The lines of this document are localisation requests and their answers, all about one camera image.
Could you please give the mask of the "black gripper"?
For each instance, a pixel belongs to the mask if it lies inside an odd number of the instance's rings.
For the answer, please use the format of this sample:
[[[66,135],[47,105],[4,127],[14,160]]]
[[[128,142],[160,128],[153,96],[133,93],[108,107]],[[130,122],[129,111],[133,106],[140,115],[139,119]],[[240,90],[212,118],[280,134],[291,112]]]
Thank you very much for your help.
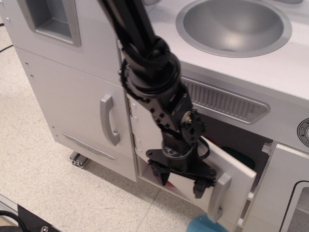
[[[217,172],[204,162],[210,155],[206,142],[198,142],[185,153],[178,153],[168,147],[147,150],[146,156],[153,174],[160,185],[165,186],[170,173],[194,180],[193,192],[201,199],[205,189],[215,186]]]

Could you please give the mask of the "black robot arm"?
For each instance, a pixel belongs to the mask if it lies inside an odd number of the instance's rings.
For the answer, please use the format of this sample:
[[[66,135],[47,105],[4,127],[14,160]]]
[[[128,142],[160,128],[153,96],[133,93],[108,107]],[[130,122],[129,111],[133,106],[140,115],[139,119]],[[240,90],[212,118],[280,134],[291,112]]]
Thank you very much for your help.
[[[122,86],[151,113],[162,133],[161,149],[146,152],[154,176],[161,185],[170,173],[192,179],[193,192],[200,199],[205,189],[215,185],[216,171],[204,163],[209,151],[198,154],[198,145],[207,145],[202,139],[206,125],[181,82],[179,60],[155,35],[142,1],[100,4],[122,44]]]

